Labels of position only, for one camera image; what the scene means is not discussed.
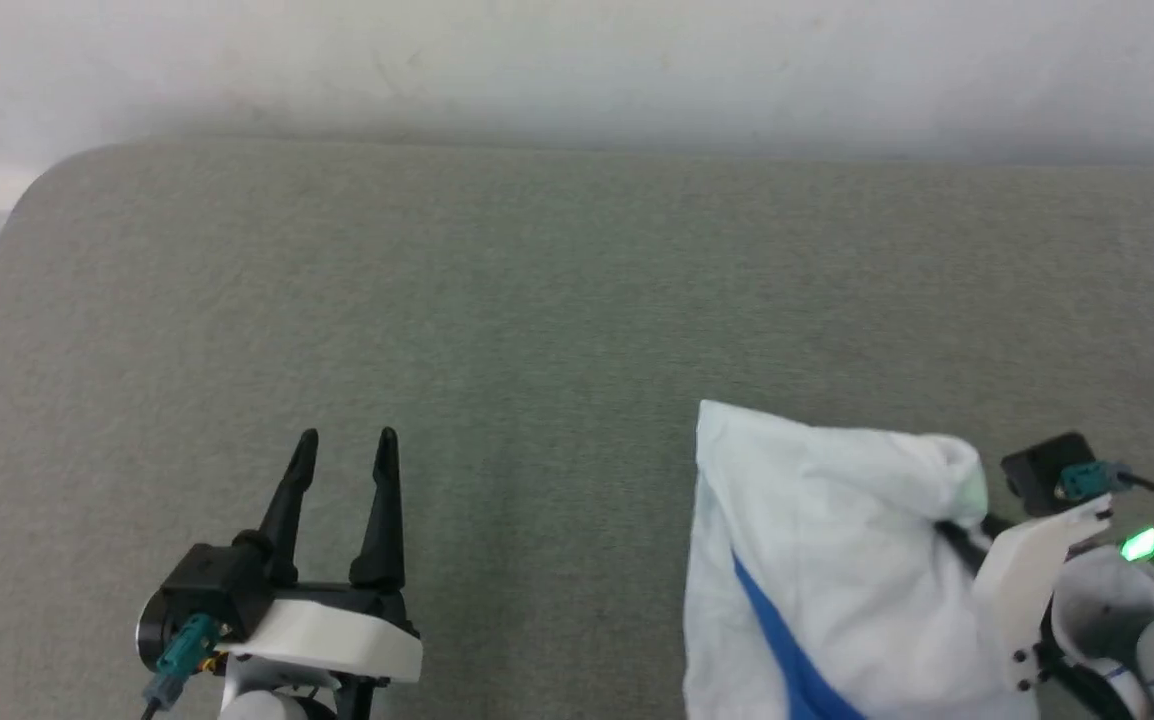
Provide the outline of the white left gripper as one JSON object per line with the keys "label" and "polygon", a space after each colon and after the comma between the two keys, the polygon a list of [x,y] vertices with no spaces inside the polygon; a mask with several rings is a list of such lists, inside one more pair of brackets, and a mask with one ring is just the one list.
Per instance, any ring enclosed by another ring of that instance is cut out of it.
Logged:
{"label": "white left gripper", "polygon": [[[267,573],[276,587],[298,582],[295,543],[304,496],[315,478],[319,432],[298,438],[260,532],[270,541]],[[350,584],[377,592],[405,585],[398,433],[382,428],[372,470],[373,500]],[[424,644],[375,614],[319,600],[280,598],[245,642],[228,644],[230,719],[367,719],[373,693],[414,684]]]}

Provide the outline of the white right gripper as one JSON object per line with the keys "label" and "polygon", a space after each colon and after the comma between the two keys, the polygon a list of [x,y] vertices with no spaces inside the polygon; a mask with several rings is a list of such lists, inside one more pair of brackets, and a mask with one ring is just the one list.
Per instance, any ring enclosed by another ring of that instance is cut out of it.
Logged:
{"label": "white right gripper", "polygon": [[1112,498],[1082,505],[1013,527],[987,513],[974,527],[956,522],[934,524],[939,537],[975,577],[973,602],[981,647],[992,652],[992,673],[1007,691],[1031,691],[1039,682],[1037,644],[1054,587],[1076,543],[1109,528]]}

